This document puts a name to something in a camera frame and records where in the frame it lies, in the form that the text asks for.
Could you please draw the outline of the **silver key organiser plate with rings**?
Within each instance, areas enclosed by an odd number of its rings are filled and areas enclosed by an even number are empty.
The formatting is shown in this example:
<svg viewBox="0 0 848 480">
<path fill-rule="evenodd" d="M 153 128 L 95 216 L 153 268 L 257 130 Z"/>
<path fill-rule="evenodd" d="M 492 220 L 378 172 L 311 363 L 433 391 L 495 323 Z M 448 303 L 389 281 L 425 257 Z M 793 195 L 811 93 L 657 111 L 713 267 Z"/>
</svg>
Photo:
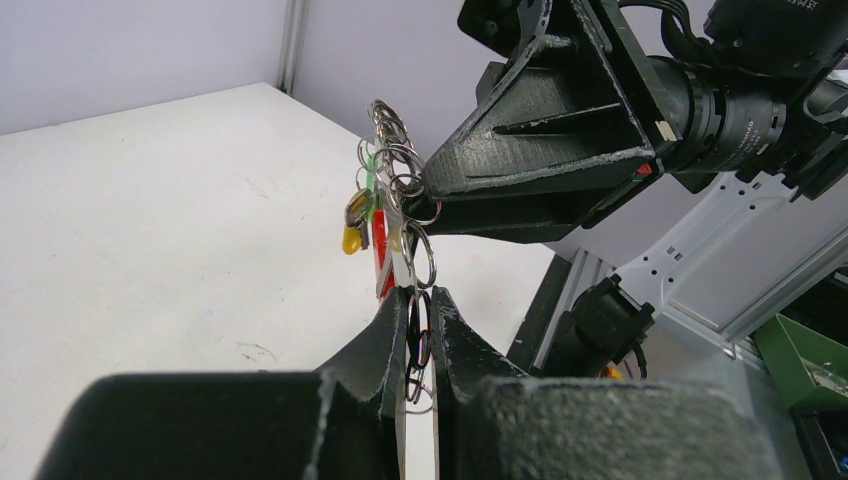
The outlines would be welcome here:
<svg viewBox="0 0 848 480">
<path fill-rule="evenodd" d="M 361 167 L 364 155 L 372 155 L 376 167 L 368 221 L 378 264 L 377 293 L 395 286 L 406 301 L 406 412 L 423 415 L 435 406 L 426 376 L 432 359 L 431 296 L 437 265 L 424 225 L 405 213 L 405 202 L 424 194 L 424 162 L 406 124 L 388 103 L 373 100 L 367 114 L 374 134 L 359 141 L 357 156 Z"/>
</svg>

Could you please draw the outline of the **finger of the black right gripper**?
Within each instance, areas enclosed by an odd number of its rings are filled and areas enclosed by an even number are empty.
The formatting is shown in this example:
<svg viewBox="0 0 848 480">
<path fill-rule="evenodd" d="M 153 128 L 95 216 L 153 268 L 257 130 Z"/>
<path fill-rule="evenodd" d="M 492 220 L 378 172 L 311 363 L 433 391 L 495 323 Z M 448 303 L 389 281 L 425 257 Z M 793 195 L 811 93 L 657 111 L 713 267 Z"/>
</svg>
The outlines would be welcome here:
<svg viewBox="0 0 848 480">
<path fill-rule="evenodd" d="M 518 244 L 548 243 L 575 229 L 591 229 L 656 181 L 656 164 L 630 169 L 612 187 L 579 183 L 546 192 L 535 182 L 529 195 L 436 200 L 428 193 L 405 202 L 405 213 L 429 235 L 472 235 Z"/>
</svg>

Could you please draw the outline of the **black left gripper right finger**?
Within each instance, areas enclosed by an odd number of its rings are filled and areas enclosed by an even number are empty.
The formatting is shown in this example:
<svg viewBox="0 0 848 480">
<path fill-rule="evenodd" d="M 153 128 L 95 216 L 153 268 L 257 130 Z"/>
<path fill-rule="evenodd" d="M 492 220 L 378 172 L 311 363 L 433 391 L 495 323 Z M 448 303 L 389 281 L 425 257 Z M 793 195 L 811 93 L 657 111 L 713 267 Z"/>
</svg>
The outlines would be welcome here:
<svg viewBox="0 0 848 480">
<path fill-rule="evenodd" d="M 764 429 L 708 384 L 526 374 L 431 293 L 441 479 L 778 479 Z"/>
</svg>

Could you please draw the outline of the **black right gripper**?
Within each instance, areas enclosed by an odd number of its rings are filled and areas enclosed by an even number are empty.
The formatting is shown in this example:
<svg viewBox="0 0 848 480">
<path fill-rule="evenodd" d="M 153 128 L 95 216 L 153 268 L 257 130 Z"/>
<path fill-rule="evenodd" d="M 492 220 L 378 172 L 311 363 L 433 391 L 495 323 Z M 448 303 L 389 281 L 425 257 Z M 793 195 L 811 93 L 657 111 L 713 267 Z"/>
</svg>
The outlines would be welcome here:
<svg viewBox="0 0 848 480">
<path fill-rule="evenodd" d="M 698 191 L 775 141 L 785 116 L 656 1 L 663 56 L 644 52 L 622 1 L 468 1 L 459 28 L 501 56 L 477 105 L 425 165 L 436 200 L 611 188 L 647 162 Z"/>
</svg>

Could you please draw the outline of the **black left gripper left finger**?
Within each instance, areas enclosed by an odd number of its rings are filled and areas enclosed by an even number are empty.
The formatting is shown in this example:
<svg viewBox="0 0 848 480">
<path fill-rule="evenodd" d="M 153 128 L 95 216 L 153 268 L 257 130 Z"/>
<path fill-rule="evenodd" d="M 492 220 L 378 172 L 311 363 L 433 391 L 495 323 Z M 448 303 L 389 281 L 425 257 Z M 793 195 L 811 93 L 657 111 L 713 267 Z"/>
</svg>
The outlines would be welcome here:
<svg viewBox="0 0 848 480">
<path fill-rule="evenodd" d="M 92 383 L 40 479 L 400 479 L 406 296 L 312 371 L 137 373 Z"/>
</svg>

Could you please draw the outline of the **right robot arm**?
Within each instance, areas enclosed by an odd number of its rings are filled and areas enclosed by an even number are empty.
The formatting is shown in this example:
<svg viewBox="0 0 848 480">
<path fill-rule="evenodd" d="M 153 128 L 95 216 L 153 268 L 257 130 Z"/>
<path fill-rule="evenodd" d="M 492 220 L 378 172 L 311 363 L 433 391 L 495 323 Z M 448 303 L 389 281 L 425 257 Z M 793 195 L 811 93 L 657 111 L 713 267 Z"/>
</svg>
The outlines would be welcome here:
<svg viewBox="0 0 848 480">
<path fill-rule="evenodd" d="M 843 1 L 717 1 L 697 35 L 682 1 L 656 1 L 663 56 L 621 1 L 467 1 L 459 29 L 501 56 L 476 109 L 427 161 L 404 213 L 430 234 L 547 243 L 592 228 L 665 176 L 703 199 L 646 252 L 509 351 L 519 369 L 596 377 L 641 345 L 708 256 L 761 213 L 816 199 L 847 172 Z"/>
</svg>

